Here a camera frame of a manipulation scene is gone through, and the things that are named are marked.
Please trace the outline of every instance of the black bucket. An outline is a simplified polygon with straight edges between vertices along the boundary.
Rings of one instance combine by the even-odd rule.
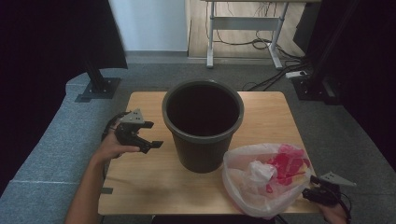
[[[163,120],[172,132],[180,162],[195,173],[221,166],[243,116],[239,94],[214,80],[180,83],[163,99]]]

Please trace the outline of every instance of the gray carpet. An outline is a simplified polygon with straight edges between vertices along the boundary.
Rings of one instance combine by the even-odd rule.
[[[128,70],[102,70],[105,77],[120,77],[120,86],[113,99],[90,103],[75,103],[88,76],[70,80],[58,113],[0,199],[0,223],[62,223],[106,122],[126,108],[132,92],[166,91],[197,77],[241,91],[246,83],[276,72],[271,64],[216,64],[209,70],[202,63],[130,63]],[[353,223],[396,223],[396,174],[347,111],[341,105],[299,101],[284,77],[268,91],[285,94],[317,174],[332,171],[358,184],[342,187],[353,201]],[[283,217],[290,224],[325,223],[319,214]],[[146,224],[150,216],[105,217],[104,223]]]

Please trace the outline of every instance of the white wall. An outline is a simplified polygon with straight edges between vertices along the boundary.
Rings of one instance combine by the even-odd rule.
[[[187,51],[187,0],[109,0],[125,51]]]

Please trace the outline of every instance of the hand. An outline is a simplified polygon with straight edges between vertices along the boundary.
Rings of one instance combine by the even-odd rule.
[[[114,130],[110,129],[106,138],[103,140],[99,148],[94,152],[93,158],[96,158],[99,162],[108,162],[111,159],[117,158],[124,152],[138,152],[139,147],[134,146],[122,146],[117,140]]]
[[[317,205],[327,222],[331,224],[347,223],[347,214],[339,203],[334,207],[326,206],[321,203],[317,203]]]

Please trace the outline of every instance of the bucket rim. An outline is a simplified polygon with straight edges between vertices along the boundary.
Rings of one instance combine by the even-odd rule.
[[[178,93],[179,91],[182,91],[188,87],[192,86],[199,86],[199,85],[207,85],[207,86],[212,86],[212,87],[217,87],[220,88],[221,90],[225,91],[227,94],[232,96],[232,98],[235,100],[236,104],[238,105],[238,118],[233,124],[232,127],[227,129],[225,132],[214,134],[211,136],[200,136],[200,135],[194,135],[190,133],[186,133],[181,131],[178,127],[176,127],[172,121],[168,118],[167,115],[167,103],[170,97],[172,97],[174,94]],[[189,79],[183,82],[178,83],[175,87],[171,88],[164,96],[163,98],[163,120],[165,122],[165,125],[168,127],[168,129],[178,136],[181,139],[187,140],[192,143],[197,143],[197,144],[211,144],[215,143],[218,141],[221,141],[225,138],[228,138],[232,136],[239,128],[239,126],[242,124],[242,120],[244,117],[244,112],[245,112],[245,107],[244,103],[242,101],[241,96],[238,94],[237,91],[234,91],[231,87],[228,85],[216,81],[214,79],[210,78],[194,78],[194,79]]]

